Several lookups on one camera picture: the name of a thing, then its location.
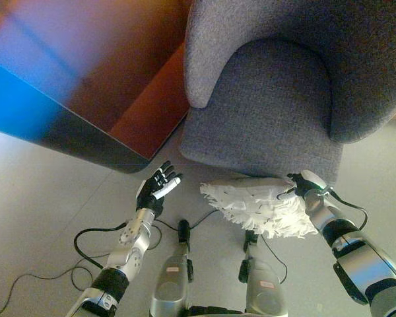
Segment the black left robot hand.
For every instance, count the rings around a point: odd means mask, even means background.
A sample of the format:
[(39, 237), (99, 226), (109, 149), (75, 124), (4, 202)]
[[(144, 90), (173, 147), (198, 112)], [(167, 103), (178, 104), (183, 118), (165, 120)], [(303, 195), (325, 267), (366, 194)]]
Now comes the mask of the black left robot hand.
[(164, 162), (151, 177), (143, 180), (136, 195), (136, 210), (149, 209), (157, 219), (163, 212), (164, 197), (180, 185), (183, 175), (172, 163)]

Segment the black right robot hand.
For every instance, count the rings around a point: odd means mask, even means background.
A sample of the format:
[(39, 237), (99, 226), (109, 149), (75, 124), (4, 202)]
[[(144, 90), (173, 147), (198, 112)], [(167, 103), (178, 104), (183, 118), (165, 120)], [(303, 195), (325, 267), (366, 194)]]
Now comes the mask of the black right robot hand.
[(327, 187), (325, 181), (310, 170), (303, 170), (300, 173), (289, 173), (287, 177), (294, 182), (292, 192), (298, 197), (304, 197), (310, 190), (322, 191)]

